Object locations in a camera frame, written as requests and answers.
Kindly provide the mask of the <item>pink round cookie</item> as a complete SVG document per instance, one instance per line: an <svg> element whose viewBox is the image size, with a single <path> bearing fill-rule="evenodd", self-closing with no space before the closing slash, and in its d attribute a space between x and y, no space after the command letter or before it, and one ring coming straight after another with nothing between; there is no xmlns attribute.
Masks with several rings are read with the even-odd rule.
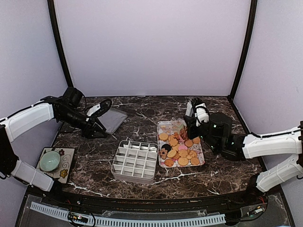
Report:
<svg viewBox="0 0 303 227"><path fill-rule="evenodd" d="M188 150L188 147L186 145L180 145L178 147L178 150L181 151L181 150Z"/></svg>

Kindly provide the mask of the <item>silver metal tongs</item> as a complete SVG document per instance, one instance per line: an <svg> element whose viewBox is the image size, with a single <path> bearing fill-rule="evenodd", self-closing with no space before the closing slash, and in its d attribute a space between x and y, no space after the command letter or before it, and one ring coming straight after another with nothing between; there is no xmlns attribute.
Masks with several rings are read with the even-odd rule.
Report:
<svg viewBox="0 0 303 227"><path fill-rule="evenodd" d="M192 102L189 101L187 103L187 109L186 109L186 113L185 115L183 116L183 120L184 120L184 123L179 131L179 136L181 137L181 140L182 141L186 141L188 139L188 124L190 123L190 119L192 117L192 114L193 114L193 107L192 107Z"/></svg>

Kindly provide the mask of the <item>silver divided cookie tin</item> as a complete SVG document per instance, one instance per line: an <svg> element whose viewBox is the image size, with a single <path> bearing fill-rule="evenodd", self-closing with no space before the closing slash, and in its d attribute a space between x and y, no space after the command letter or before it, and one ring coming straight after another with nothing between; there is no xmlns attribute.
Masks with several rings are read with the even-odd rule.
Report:
<svg viewBox="0 0 303 227"><path fill-rule="evenodd" d="M113 177L120 181L150 185L154 182L158 145L123 140L111 166Z"/></svg>

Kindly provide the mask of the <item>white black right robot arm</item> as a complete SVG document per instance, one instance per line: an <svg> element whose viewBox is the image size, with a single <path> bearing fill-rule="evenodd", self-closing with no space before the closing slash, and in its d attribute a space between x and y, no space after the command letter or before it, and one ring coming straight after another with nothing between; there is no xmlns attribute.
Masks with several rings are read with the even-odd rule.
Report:
<svg viewBox="0 0 303 227"><path fill-rule="evenodd" d="M220 154L230 161L243 161L255 157L289 154L288 159L275 167L251 177L247 190L242 194L242 202L252 205L264 193L293 177L303 176L303 126L286 131L257 135L232 133L232 119L220 112L184 116L187 136L200 137L214 155Z"/></svg>

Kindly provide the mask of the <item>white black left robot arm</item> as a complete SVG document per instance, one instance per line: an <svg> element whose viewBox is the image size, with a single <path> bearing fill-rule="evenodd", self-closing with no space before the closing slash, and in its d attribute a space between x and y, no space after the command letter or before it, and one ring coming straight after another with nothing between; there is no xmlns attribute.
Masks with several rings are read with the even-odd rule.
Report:
<svg viewBox="0 0 303 227"><path fill-rule="evenodd" d="M81 131L87 139L106 138L106 128L99 117L105 114L112 105L110 99L91 107L87 114L79 109L82 92L74 87L68 87L60 97L47 96L37 103L26 107L0 121L0 178L19 179L30 186L49 192L48 198L56 206L63 206L67 196L58 187L60 182L42 171L21 161L14 153L12 142L36 126L55 119L66 122Z"/></svg>

